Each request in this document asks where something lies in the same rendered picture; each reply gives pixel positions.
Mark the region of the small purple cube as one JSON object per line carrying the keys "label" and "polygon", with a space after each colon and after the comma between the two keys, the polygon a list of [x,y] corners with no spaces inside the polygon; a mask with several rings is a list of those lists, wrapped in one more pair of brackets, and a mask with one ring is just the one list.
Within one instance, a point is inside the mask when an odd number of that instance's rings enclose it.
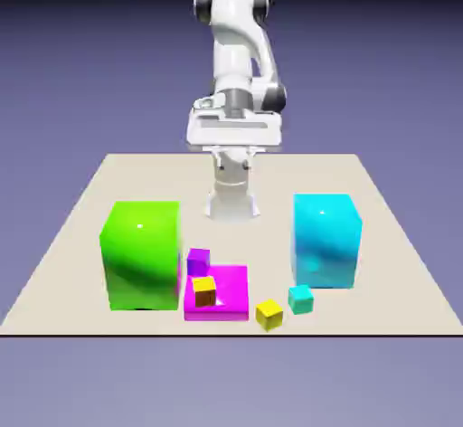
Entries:
{"label": "small purple cube", "polygon": [[208,275],[210,269],[210,250],[191,248],[187,255],[187,274],[192,277]]}

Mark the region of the small yellow cube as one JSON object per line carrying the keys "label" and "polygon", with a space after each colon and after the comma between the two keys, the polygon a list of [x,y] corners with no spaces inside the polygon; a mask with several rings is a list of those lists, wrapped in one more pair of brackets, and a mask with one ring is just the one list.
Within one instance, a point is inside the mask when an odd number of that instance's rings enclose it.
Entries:
{"label": "small yellow cube", "polygon": [[271,331],[282,325],[283,308],[274,299],[267,299],[256,306],[255,318],[265,331]]}

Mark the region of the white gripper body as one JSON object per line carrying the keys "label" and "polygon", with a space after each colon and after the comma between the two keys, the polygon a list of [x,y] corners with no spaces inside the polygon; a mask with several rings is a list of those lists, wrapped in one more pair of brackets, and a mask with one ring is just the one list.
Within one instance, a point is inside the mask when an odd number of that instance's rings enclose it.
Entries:
{"label": "white gripper body", "polygon": [[227,118],[223,109],[192,110],[186,141],[192,147],[277,148],[282,143],[282,117],[275,112],[244,110],[241,119]]}

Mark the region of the large cyan box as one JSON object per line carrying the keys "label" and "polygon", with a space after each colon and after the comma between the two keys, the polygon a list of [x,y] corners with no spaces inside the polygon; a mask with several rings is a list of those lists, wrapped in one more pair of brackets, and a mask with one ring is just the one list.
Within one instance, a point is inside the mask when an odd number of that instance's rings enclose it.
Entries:
{"label": "large cyan box", "polygon": [[362,229],[348,194],[293,195],[291,267],[297,285],[351,289]]}

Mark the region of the small cyan cube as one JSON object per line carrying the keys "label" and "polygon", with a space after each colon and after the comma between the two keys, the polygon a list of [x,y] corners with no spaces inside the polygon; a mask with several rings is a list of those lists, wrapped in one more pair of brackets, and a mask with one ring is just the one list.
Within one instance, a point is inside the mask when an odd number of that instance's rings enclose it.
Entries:
{"label": "small cyan cube", "polygon": [[314,307],[314,296],[307,284],[288,289],[288,304],[294,315],[311,313]]}

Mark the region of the large green box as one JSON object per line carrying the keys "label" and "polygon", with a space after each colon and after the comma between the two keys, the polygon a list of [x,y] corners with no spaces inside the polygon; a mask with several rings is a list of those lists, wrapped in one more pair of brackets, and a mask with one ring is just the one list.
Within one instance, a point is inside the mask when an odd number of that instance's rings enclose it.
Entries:
{"label": "large green box", "polygon": [[99,246],[111,310],[178,308],[182,247],[177,201],[115,202]]}

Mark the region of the large magenta box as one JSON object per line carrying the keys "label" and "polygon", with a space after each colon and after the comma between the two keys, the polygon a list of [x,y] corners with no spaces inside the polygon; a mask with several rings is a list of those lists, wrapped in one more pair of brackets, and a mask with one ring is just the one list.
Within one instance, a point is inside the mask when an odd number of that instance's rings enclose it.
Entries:
{"label": "large magenta box", "polygon": [[188,276],[184,291],[185,321],[247,321],[249,319],[248,270],[244,265],[212,266],[216,300],[213,306],[196,307],[194,276]]}

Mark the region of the small orange cube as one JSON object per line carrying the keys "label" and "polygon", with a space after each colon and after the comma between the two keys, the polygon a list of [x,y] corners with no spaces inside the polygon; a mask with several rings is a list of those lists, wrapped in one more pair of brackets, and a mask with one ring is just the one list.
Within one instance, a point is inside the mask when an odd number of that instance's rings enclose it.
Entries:
{"label": "small orange cube", "polygon": [[213,276],[193,277],[194,304],[197,308],[214,306],[216,284]]}

